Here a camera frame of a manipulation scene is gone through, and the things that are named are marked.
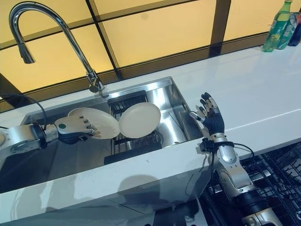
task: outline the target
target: faucet spout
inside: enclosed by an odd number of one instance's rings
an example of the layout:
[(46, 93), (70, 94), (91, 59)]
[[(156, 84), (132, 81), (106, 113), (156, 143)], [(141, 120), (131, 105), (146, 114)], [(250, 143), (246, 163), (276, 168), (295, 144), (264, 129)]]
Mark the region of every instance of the faucet spout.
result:
[(92, 92), (98, 92), (104, 88), (104, 85), (101, 83), (98, 75), (96, 74), (95, 70), (92, 69), (89, 62), (87, 61), (85, 55), (81, 51), (78, 43), (76, 42), (73, 34), (71, 33), (69, 27), (67, 26), (66, 22), (52, 9), (49, 7), (33, 2), (33, 1), (27, 1), (27, 2), (21, 2), (17, 5), (15, 5), (9, 14), (9, 26), (11, 29), (11, 32), (17, 42), (17, 45), (19, 47), (19, 51), (21, 54), (21, 57), (24, 60), (24, 63), (26, 64), (32, 64), (35, 62), (34, 58), (32, 57), (29, 49), (27, 48), (24, 38), (21, 35), (20, 29), (19, 29), (19, 18), (20, 15), (28, 10), (35, 10), (41, 13), (44, 13), (51, 17), (53, 20), (56, 21), (56, 23), (61, 27), (62, 31), (64, 32), (66, 38), (68, 39), (69, 43), (72, 45), (74, 51), (76, 52), (77, 56), (79, 57), (80, 61), (82, 62), (83, 66), (86, 69), (86, 76), (90, 83), (90, 90)]

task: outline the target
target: yellow glass panel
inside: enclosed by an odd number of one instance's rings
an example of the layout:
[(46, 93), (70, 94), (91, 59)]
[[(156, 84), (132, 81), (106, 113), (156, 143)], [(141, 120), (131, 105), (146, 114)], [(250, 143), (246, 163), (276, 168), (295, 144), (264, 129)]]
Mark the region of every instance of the yellow glass panel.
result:
[[(284, 0), (232, 0), (224, 40), (267, 32)], [(291, 11), (298, 12), (301, 0), (294, 0)]]
[[(14, 5), (24, 0), (0, 0), (0, 43), (14, 39), (8, 23), (8, 17)], [(35, 0), (54, 10), (66, 23), (91, 17), (84, 0)], [(57, 27), (57, 23), (47, 15), (37, 11), (27, 11), (20, 16), (20, 31), (23, 36), (49, 28)]]
[(210, 44), (214, 0), (200, 0), (104, 21), (119, 66)]
[[(94, 25), (72, 30), (96, 72), (112, 69)], [(85, 76), (85, 68), (63, 33), (27, 42), (36, 62), (25, 64), (17, 46), (0, 51), (0, 72), (21, 92)]]
[(100, 15), (157, 1), (160, 0), (94, 0)]

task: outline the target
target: white ceramic plate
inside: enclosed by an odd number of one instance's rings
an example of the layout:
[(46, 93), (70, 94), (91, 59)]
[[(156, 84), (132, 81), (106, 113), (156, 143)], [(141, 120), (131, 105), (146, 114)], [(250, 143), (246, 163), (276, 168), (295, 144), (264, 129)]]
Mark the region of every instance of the white ceramic plate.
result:
[(110, 114), (94, 108), (82, 107), (69, 112), (70, 115), (83, 115), (88, 119), (94, 129), (92, 138), (112, 139), (120, 133), (119, 124)]
[(120, 132), (129, 138), (150, 134), (159, 125), (160, 109), (151, 103), (139, 103), (128, 108), (120, 117)]

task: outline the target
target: black wire rack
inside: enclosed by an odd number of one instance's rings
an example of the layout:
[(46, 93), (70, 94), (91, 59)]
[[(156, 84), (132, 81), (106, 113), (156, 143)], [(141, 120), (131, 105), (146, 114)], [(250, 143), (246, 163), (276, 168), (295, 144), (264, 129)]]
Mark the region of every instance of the black wire rack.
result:
[(243, 160), (241, 164), (250, 178), (262, 176), (254, 184), (283, 225), (301, 226), (301, 143)]
[[(109, 99), (108, 105), (111, 108), (111, 115), (119, 121), (129, 107), (143, 102), (148, 102), (144, 90)], [(125, 137), (120, 133), (112, 139), (111, 156), (105, 158), (105, 164), (161, 149), (162, 140), (163, 137), (157, 130), (138, 139)]]

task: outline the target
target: sink basin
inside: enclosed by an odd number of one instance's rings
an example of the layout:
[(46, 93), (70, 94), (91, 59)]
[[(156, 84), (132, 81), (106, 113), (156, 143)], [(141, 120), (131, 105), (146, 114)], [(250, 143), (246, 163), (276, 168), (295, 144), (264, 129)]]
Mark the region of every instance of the sink basin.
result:
[[(47, 120), (49, 124), (54, 123), (55, 120), (66, 117), (69, 111), (78, 107), (92, 107), (116, 116), (108, 102), (141, 91), (145, 93), (148, 102), (160, 109), (161, 121), (154, 135), (160, 143), (159, 146), (154, 146), (148, 151), (145, 151), (147, 145), (135, 150), (135, 156), (202, 137), (198, 125), (189, 116), (187, 104), (171, 78), (163, 78), (103, 96), (89, 97), (45, 109)], [(42, 117), (41, 112), (32, 112), (25, 116), (22, 124), (29, 124), (31, 121), (42, 123)], [(106, 158), (124, 152), (133, 152), (128, 150), (128, 146), (131, 146), (134, 141), (126, 140), (124, 147), (120, 144), (117, 147), (115, 142), (116, 139), (88, 139), (83, 143), (67, 145), (54, 141), (46, 149), (12, 155), (6, 159), (0, 171), (0, 193), (101, 167), (105, 164)]]

